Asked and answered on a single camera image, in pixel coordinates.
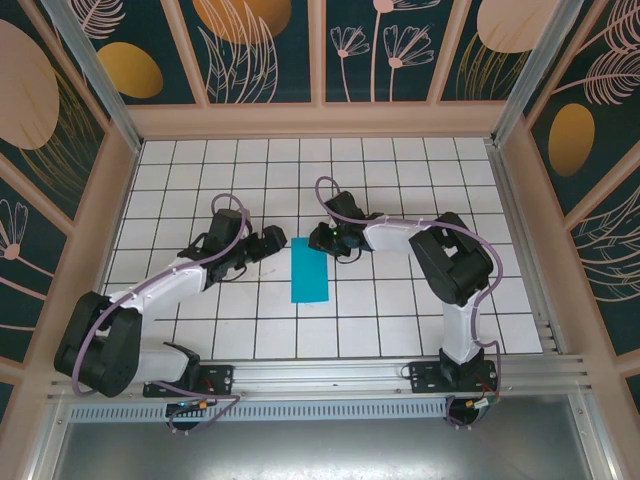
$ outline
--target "enclosure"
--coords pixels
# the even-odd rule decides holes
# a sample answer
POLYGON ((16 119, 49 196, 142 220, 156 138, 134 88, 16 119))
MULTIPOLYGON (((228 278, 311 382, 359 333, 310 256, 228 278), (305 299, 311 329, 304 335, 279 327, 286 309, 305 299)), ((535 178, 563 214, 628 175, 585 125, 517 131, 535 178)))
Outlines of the enclosure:
POLYGON ((2 478, 637 477, 638 0, 1 5, 2 478), (445 337, 414 255, 327 256, 327 297, 292 298, 322 176, 499 255, 482 423, 405 374, 445 337), (185 438, 169 393, 74 395, 53 359, 78 299, 165 271, 221 193, 287 244, 142 336, 229 368, 240 401, 185 438))

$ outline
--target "dark green wallpaper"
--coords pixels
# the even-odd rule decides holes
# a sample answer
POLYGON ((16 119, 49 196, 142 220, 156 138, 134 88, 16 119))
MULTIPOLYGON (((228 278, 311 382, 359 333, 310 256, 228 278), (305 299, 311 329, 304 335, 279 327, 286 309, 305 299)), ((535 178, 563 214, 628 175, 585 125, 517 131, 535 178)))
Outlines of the dark green wallpaper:
POLYGON ((4 412, 7 411, 7 407, 9 406, 9 400, 11 399, 12 392, 13 385, 10 383, 0 382, 0 425, 2 425, 4 412))
POLYGON ((307 0, 246 5, 180 0, 209 101, 310 102, 307 0))
POLYGON ((506 100, 553 6, 472 0, 441 100, 506 100))
POLYGON ((22 362, 66 236, 0 180, 0 357, 22 362))
POLYGON ((638 414, 640 414, 640 374, 627 377, 627 386, 631 392, 633 403, 636 404, 638 414))
POLYGON ((632 7, 640 11, 637 2, 607 4, 531 128, 565 214, 640 140, 640 17, 628 15, 632 7))
POLYGON ((377 102, 426 100, 453 4, 414 3, 379 14, 372 2, 328 0, 327 102, 372 101, 372 76, 377 102))
POLYGON ((33 24, 0 0, 0 153, 69 218, 74 218, 104 137, 33 24))
POLYGON ((640 348, 640 168, 571 232, 613 348, 640 348))
POLYGON ((571 40, 573 40, 573 37, 576 34, 576 31, 578 30, 578 28, 580 28, 580 24, 582 24, 582 21, 584 20, 585 15, 589 12, 589 9, 593 6, 593 1, 594 0, 584 0, 582 7, 580 7, 580 12, 578 13, 578 16, 573 22, 573 25, 571 26, 569 33, 567 33, 567 36, 564 38, 564 41, 562 42, 560 49, 556 53, 556 56, 553 58, 553 61, 547 67, 547 70, 545 71, 544 75, 540 79, 540 83, 538 84, 533 94, 531 95, 531 98, 527 102, 527 105, 524 107, 525 117, 529 115, 529 112, 538 101, 538 97, 540 97, 540 93, 542 93, 542 89, 546 86, 547 80, 549 80, 551 73, 558 66, 558 62, 560 62, 560 59, 564 55, 564 52, 567 50, 567 47, 571 43, 571 40))

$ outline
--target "leaf pattern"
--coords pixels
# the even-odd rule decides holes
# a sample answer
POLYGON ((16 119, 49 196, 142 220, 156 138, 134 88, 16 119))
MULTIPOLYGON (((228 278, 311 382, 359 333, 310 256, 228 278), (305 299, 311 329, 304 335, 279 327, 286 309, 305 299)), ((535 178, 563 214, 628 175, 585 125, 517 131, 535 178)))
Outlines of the leaf pattern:
POLYGON ((122 0, 69 0, 82 30, 89 38, 105 40, 120 24, 122 0))

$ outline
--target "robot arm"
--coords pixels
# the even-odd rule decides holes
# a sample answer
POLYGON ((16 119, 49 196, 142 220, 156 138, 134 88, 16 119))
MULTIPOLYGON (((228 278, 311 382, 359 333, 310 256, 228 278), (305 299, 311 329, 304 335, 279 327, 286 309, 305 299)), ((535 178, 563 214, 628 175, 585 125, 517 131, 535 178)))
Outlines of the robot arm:
MULTIPOLYGON (((174 270, 144 288, 118 307, 102 325, 104 334, 91 341, 81 366, 79 379, 107 397, 121 393, 131 383, 165 381, 192 391, 200 379, 200 357, 182 346, 144 338, 144 331, 164 312, 186 298, 203 292, 224 279, 229 269, 241 270, 279 252, 287 243, 281 228, 266 227, 262 236, 241 225, 241 215, 218 210, 209 231, 202 233, 178 253, 167 269, 174 270), (211 257, 231 244, 239 229, 246 236, 222 258, 177 271, 181 264, 211 257)), ((136 287, 108 296, 89 292, 83 295, 71 316, 55 356, 55 369, 71 376, 80 346, 89 329, 111 304, 136 287)))
MULTIPOLYGON (((355 204, 353 196, 343 191, 325 202, 343 217, 373 220, 355 204)), ((379 222, 360 225, 332 218, 333 226, 320 223, 309 237, 309 246, 335 257, 348 257, 352 249, 394 251, 416 256, 420 268, 435 295, 442 300, 444 341, 440 350, 440 367, 452 388, 463 378, 474 375, 483 362, 483 349, 472 335, 473 305, 489 284, 493 271, 491 258, 480 243, 453 229, 418 224, 379 222)), ((439 222, 466 228, 458 215, 448 212, 439 222)))

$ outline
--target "yellow circle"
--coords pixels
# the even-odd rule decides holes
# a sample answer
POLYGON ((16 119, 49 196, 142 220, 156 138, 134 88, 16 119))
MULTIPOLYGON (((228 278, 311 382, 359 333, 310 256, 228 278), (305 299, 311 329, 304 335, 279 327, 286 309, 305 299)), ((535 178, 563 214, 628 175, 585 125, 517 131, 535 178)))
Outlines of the yellow circle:
POLYGON ((162 72, 158 64, 135 45, 110 43, 98 51, 98 57, 120 93, 150 98, 162 90, 162 72))
POLYGON ((232 43, 260 43, 245 3, 255 21, 264 20, 271 36, 282 32, 291 19, 291 0, 193 0, 198 16, 219 38, 232 43))
POLYGON ((18 148, 36 149, 58 124, 56 72, 26 33, 0 20, 0 138, 18 148))
POLYGON ((582 105, 570 103, 562 107, 549 133, 549 161, 563 177, 570 177, 587 160, 596 133, 591 112, 582 105))
POLYGON ((499 53, 527 52, 536 46, 557 0, 483 0, 478 37, 499 53))

